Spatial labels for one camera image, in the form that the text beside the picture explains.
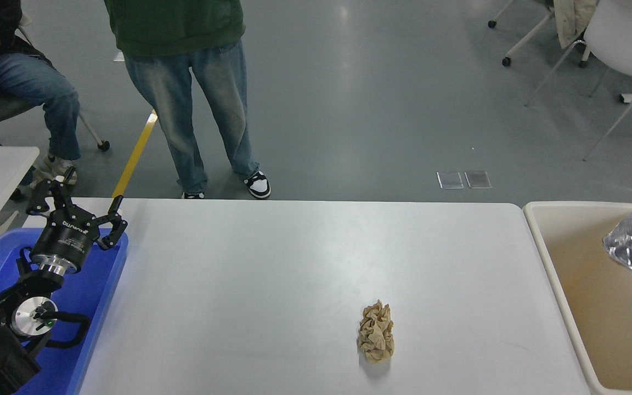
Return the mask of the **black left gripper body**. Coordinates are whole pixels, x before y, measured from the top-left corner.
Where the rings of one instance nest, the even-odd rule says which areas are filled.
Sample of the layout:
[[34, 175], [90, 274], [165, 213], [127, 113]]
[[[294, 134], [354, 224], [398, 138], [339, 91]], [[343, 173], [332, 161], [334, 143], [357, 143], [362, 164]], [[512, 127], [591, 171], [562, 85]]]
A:
[[99, 226], [91, 221], [48, 217], [46, 225], [30, 252], [30, 260], [65, 269], [81, 269], [99, 238]]

